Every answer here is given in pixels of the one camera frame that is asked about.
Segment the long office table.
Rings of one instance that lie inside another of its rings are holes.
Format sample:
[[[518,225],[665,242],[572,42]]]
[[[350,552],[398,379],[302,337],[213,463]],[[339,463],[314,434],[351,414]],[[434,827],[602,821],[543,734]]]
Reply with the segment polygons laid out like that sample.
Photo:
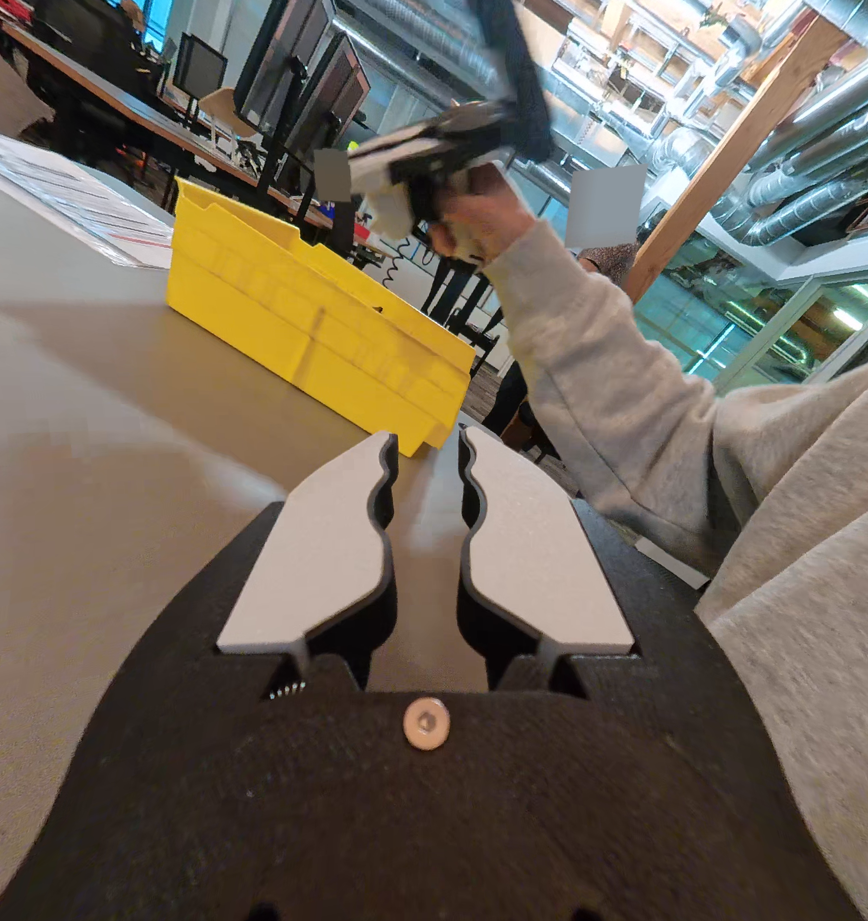
[[[0,30],[29,55],[51,67],[59,78],[78,86],[81,94],[89,95],[98,103],[114,109],[137,129],[150,134],[154,140],[149,143],[149,152],[155,159],[171,167],[177,176],[210,183],[217,190],[236,196],[244,203],[270,214],[289,213],[294,216],[298,226],[311,224],[323,230],[332,228],[329,218],[314,207],[311,201],[295,202],[273,187],[259,190],[257,178],[235,166],[203,137],[51,48],[11,20],[0,17]]]

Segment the wooden post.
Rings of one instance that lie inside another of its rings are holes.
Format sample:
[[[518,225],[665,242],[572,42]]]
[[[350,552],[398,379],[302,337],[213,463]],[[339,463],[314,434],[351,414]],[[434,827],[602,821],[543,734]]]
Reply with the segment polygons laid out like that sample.
[[[647,293],[762,141],[848,40],[842,29],[814,15],[638,251],[624,287],[633,303]]]

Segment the person's right hand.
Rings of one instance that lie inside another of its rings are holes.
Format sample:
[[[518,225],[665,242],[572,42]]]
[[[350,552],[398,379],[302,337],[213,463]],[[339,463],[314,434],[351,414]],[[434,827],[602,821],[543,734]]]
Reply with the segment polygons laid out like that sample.
[[[463,260],[459,251],[464,240],[470,242],[485,267],[525,236],[536,218],[496,163],[472,167],[467,176],[465,191],[439,191],[440,221],[430,225],[429,236],[433,249],[448,258]]]

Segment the yellow plastic bin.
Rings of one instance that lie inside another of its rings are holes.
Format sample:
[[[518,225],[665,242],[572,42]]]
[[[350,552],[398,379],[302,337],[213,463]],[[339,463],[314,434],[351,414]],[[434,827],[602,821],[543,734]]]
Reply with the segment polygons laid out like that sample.
[[[292,224],[178,180],[166,303],[342,418],[442,448],[474,349]]]

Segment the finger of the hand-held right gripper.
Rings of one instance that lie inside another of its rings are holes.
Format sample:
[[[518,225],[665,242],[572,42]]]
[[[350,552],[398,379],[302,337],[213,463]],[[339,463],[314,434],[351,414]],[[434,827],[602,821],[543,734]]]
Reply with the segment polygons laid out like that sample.
[[[349,152],[350,194],[371,194],[432,176],[432,163],[447,148],[435,128],[401,128]]]

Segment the laminated instruction sheet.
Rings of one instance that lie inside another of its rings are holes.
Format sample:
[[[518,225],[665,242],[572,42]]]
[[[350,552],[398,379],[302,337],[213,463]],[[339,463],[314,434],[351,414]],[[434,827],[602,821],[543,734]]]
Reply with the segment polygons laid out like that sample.
[[[0,134],[0,190],[118,266],[171,266],[172,227],[64,156]]]

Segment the grey desk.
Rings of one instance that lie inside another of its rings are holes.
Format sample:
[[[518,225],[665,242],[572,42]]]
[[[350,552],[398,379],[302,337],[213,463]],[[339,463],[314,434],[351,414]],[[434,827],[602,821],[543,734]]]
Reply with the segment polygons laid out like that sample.
[[[164,305],[162,272],[117,268],[0,192],[0,896],[45,823],[112,675],[155,615],[237,592],[270,501],[359,442],[324,407]],[[201,883],[190,919],[277,895],[295,858],[307,917],[346,917],[380,829],[358,793],[431,818],[401,695],[314,662],[323,700],[268,701],[274,661],[203,651],[204,675],[128,717],[71,785],[100,808],[87,853],[115,882],[165,857]]]

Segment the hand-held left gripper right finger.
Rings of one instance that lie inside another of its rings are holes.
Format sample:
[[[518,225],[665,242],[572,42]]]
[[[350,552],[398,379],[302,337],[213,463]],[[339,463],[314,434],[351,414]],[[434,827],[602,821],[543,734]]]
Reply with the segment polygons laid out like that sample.
[[[460,449],[471,599],[534,640],[544,659],[629,654],[635,638],[566,491],[482,429],[463,428]]]

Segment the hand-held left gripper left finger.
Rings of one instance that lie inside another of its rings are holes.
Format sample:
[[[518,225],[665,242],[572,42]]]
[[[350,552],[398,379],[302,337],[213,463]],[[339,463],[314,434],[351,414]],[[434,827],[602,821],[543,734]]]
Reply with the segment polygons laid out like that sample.
[[[387,527],[398,447],[379,431],[289,493],[216,640],[221,653],[372,657],[396,621]]]

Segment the large black monitor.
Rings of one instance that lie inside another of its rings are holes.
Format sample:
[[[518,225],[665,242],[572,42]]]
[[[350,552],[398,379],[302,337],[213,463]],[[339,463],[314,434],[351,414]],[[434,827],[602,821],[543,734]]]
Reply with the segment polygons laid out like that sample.
[[[236,116],[269,139],[284,124],[336,14],[332,1],[272,1],[233,90]]]
[[[337,144],[369,91],[368,76],[351,38],[336,31],[302,92],[296,118],[286,129],[283,146],[288,159],[312,168],[315,152]]]

